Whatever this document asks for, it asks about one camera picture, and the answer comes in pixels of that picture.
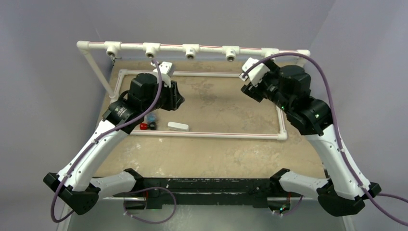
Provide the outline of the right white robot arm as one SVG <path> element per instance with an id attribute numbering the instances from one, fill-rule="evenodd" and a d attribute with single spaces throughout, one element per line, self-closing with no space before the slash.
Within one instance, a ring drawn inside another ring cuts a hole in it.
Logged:
<path id="1" fill-rule="evenodd" d="M 310 95 L 311 76 L 304 68 L 279 67 L 273 60 L 261 64 L 249 58 L 242 71 L 248 72 L 247 76 L 240 74 L 245 81 L 242 92 L 257 102 L 267 99 L 280 108 L 312 145 L 328 172 L 326 179 L 317 179 L 282 169 L 271 178 L 274 195 L 290 192 L 313 198 L 330 215 L 342 217 L 359 213 L 369 196 L 380 193 L 379 184 L 368 181 L 352 159 L 344 162 L 350 153 L 338 144 L 330 107 Z"/>

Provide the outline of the clear blue faucet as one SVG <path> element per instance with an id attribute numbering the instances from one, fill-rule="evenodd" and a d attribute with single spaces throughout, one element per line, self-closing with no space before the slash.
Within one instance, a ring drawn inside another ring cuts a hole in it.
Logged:
<path id="1" fill-rule="evenodd" d="M 154 112 L 150 112 L 148 113 L 148 115 L 146 116 L 146 121 L 148 124 L 150 123 L 156 123 L 157 122 L 157 115 Z"/>

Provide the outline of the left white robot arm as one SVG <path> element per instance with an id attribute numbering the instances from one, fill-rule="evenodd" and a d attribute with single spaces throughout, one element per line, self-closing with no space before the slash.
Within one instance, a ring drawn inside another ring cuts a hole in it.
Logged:
<path id="1" fill-rule="evenodd" d="M 78 215 L 89 212 L 96 203 L 118 193 L 137 197 L 143 192 L 143 183 L 136 172 L 123 172 L 104 178 L 94 175 L 112 150 L 144 121 L 154 110 L 176 111 L 184 103 L 178 84 L 166 83 L 153 74 L 141 73 L 130 83 L 130 88 L 108 106 L 91 138 L 58 173 L 48 173 L 43 181 Z"/>

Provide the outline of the red and black faucet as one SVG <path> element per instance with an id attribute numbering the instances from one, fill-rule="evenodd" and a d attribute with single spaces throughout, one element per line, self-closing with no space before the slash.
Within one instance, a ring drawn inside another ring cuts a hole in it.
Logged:
<path id="1" fill-rule="evenodd" d="M 140 130 L 157 130 L 157 124 L 155 122 L 140 123 L 139 128 Z"/>

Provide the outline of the white plastic pipe piece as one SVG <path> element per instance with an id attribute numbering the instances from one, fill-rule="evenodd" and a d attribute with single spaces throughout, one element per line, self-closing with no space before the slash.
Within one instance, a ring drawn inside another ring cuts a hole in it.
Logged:
<path id="1" fill-rule="evenodd" d="M 189 125 L 183 123 L 168 122 L 167 127 L 174 131 L 190 131 Z"/>

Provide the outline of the white PVC pipe frame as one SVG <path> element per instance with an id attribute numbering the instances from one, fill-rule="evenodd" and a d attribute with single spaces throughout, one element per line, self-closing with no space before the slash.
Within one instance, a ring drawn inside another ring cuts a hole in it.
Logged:
<path id="1" fill-rule="evenodd" d="M 229 62 L 236 60 L 238 55 L 257 55 L 262 57 L 268 57 L 278 53 L 284 53 L 285 50 L 276 48 L 243 48 L 239 46 L 209 46 L 199 44 L 161 44 L 161 43 L 125 43 L 120 41 L 105 41 L 105 42 L 90 42 L 90 41 L 78 41 L 76 43 L 79 51 L 84 55 L 91 68 L 95 72 L 99 81 L 108 92 L 108 95 L 113 102 L 118 98 L 119 90 L 122 84 L 122 80 L 126 75 L 135 75 L 138 72 L 133 70 L 121 70 L 119 72 L 119 79 L 116 87 L 112 89 L 108 84 L 104 74 L 96 64 L 93 56 L 90 53 L 92 49 L 105 50 L 106 54 L 115 59 L 118 57 L 120 51 L 144 51 L 148 58 L 156 57 L 161 51 L 176 51 L 185 53 L 185 57 L 189 60 L 196 58 L 196 55 L 200 52 L 206 53 L 219 53 L 225 55 L 225 58 Z M 227 138 L 227 139 L 252 139 L 252 140 L 278 140 L 285 141 L 288 138 L 286 126 L 283 119 L 283 111 L 279 108 L 276 109 L 279 132 L 277 134 L 255 134 L 255 133 L 217 133 L 217 132 L 192 132 L 192 131 L 152 131 L 152 130 L 134 130 L 132 135 L 144 135 L 144 136 L 172 136 L 172 137 L 197 137 L 197 138 Z"/>

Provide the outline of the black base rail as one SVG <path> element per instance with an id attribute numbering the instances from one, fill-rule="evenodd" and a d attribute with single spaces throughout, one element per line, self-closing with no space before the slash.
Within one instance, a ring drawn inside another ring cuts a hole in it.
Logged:
<path id="1" fill-rule="evenodd" d="M 249 205 L 274 208 L 273 198 L 298 198 L 269 178 L 140 178 L 130 192 L 116 197 L 146 197 L 148 209 L 163 205 Z"/>

